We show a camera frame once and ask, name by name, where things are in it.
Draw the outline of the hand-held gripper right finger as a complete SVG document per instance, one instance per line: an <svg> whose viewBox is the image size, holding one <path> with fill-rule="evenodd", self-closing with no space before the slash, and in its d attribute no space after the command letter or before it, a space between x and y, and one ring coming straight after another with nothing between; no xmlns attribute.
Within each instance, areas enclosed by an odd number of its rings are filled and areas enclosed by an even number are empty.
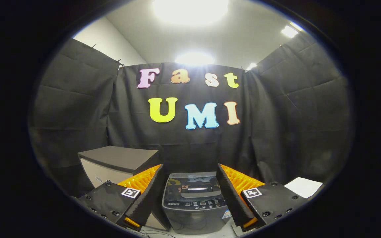
<svg viewBox="0 0 381 238"><path fill-rule="evenodd" d="M216 178L235 225L248 232L282 220L308 200L278 182L263 183L218 164Z"/></svg>

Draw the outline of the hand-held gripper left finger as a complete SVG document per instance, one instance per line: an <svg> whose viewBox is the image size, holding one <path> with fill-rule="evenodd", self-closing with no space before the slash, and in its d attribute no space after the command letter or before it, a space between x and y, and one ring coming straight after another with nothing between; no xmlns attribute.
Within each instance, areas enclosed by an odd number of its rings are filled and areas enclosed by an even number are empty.
<svg viewBox="0 0 381 238"><path fill-rule="evenodd" d="M77 201L114 224L139 232L152 213L164 178L164 165L159 164L123 182L105 182Z"/></svg>

